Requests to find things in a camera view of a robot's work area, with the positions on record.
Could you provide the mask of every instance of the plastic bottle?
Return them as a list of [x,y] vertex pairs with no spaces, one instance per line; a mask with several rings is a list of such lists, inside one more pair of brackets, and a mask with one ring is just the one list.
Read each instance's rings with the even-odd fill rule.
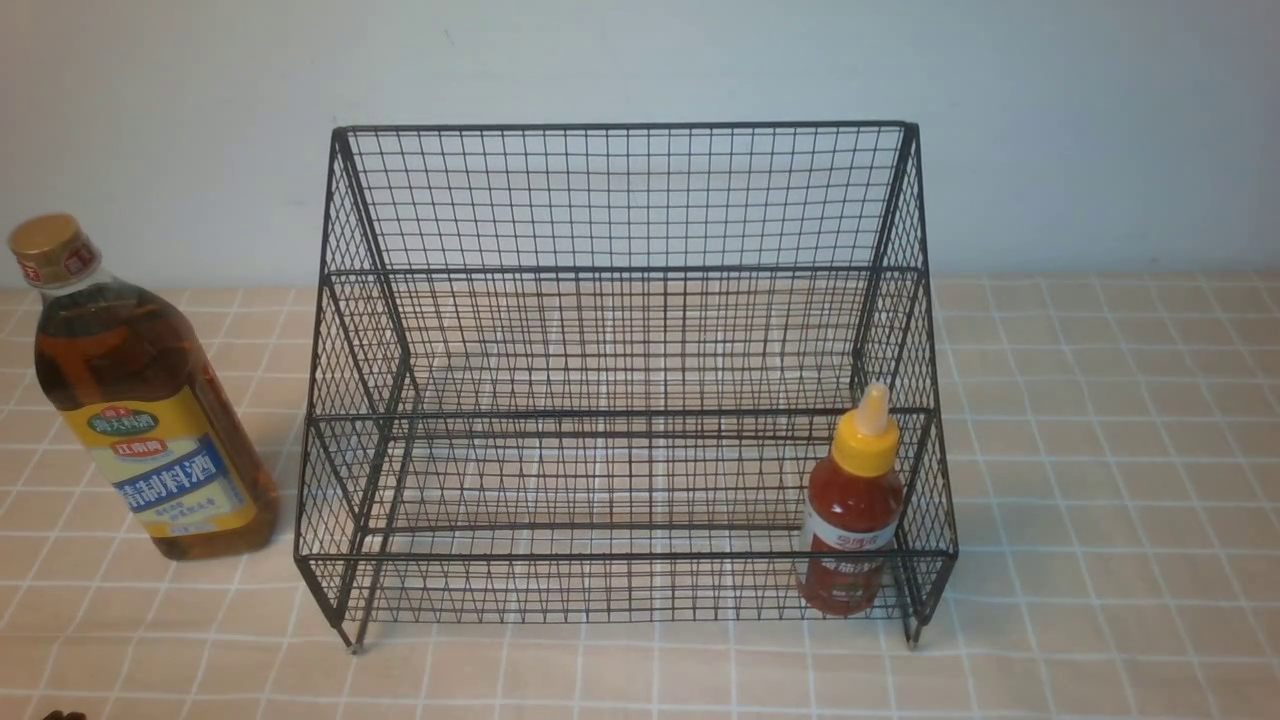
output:
[[9,236],[40,290],[36,378],[68,428],[170,560],[271,538],[276,489],[191,323],[119,281],[70,215]]
[[[809,474],[800,550],[883,550],[902,512],[902,483],[893,471],[899,428],[888,415],[888,387],[872,383],[836,425],[831,452]],[[815,557],[796,568],[801,597],[827,615],[856,615],[876,603],[883,562]]]

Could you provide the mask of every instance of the wire basket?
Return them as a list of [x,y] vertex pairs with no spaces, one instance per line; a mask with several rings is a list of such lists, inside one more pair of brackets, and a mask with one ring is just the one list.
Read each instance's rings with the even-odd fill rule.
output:
[[957,542],[916,126],[339,128],[319,284],[296,559],[348,646],[820,618],[808,470],[872,379],[906,501],[864,615],[932,618]]

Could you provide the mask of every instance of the table surface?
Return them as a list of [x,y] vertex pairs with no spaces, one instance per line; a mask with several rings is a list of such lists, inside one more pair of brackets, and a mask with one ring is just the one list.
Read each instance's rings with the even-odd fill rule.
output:
[[961,559],[896,621],[375,625],[344,653],[289,533],[314,292],[164,293],[283,492],[264,551],[172,564],[49,409],[0,291],[0,717],[1274,717],[1280,274],[942,278]]

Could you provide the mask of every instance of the blue label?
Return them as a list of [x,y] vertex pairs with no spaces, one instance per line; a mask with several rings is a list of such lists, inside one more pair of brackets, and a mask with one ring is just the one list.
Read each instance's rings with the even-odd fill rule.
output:
[[113,486],[124,496],[129,510],[146,512],[227,477],[227,462],[206,434],[197,441],[196,450]]

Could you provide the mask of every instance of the gold bottle cap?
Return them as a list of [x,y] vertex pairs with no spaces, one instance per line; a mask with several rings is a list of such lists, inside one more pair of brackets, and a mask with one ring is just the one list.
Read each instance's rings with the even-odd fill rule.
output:
[[101,255],[76,218],[56,213],[40,215],[9,233],[9,250],[18,259],[27,284],[58,288],[97,269]]

